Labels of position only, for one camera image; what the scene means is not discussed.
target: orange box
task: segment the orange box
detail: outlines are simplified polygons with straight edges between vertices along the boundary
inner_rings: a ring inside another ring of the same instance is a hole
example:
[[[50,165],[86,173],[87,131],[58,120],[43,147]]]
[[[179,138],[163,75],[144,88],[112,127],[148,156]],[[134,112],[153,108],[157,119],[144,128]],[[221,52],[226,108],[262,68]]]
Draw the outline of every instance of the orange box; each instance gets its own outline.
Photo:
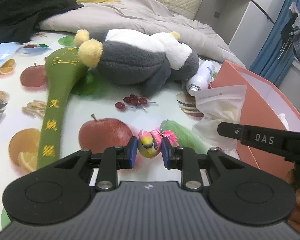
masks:
[[[240,124],[286,130],[277,114],[284,113],[290,131],[300,132],[300,114],[281,91],[268,80],[255,73],[225,61],[211,84],[212,88],[247,85],[247,93],[241,111]],[[256,168],[283,179],[293,163],[237,142],[241,160]]]

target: red apple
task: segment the red apple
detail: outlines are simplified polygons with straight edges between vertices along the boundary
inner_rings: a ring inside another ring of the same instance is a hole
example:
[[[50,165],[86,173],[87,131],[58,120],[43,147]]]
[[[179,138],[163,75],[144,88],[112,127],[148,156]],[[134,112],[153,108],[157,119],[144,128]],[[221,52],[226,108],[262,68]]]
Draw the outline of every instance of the red apple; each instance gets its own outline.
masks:
[[[126,146],[132,137],[130,128],[114,118],[94,120],[82,125],[79,131],[80,147],[90,149],[92,153],[102,153],[106,148],[121,145]]]
[[[20,82],[25,87],[41,87],[47,83],[47,74],[44,65],[26,68],[20,75]]]

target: blue curtain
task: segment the blue curtain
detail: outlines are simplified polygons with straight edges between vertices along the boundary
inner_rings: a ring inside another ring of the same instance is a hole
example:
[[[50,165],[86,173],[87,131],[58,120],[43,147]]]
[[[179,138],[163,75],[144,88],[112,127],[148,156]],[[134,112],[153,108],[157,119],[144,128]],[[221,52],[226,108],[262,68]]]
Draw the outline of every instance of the blue curtain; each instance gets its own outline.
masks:
[[[285,0],[266,43],[249,68],[250,71],[264,77],[276,86],[281,84],[294,59],[292,46],[288,51],[284,51],[280,59],[278,59],[282,48],[281,31],[290,20],[289,7],[292,2],[297,4],[300,11],[300,0]]]

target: gray ridged panel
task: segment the gray ridged panel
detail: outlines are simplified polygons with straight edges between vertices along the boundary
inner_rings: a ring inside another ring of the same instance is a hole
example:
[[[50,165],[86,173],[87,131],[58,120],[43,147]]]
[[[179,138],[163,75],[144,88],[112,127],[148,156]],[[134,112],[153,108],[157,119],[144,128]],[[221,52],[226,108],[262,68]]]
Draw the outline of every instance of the gray ridged panel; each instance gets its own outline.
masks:
[[[122,182],[98,193],[77,217],[36,227],[11,223],[0,240],[299,240],[286,223],[264,228],[234,224],[216,214],[199,193],[176,182]]]

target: human hand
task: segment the human hand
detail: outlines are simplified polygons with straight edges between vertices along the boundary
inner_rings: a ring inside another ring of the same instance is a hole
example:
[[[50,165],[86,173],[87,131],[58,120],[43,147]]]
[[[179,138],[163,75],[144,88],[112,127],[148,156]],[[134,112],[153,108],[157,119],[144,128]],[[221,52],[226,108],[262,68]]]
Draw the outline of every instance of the human hand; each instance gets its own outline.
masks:
[[[288,172],[285,181],[290,185],[294,185],[294,170]],[[288,224],[300,233],[300,189],[296,192],[296,200],[297,203],[288,220]]]

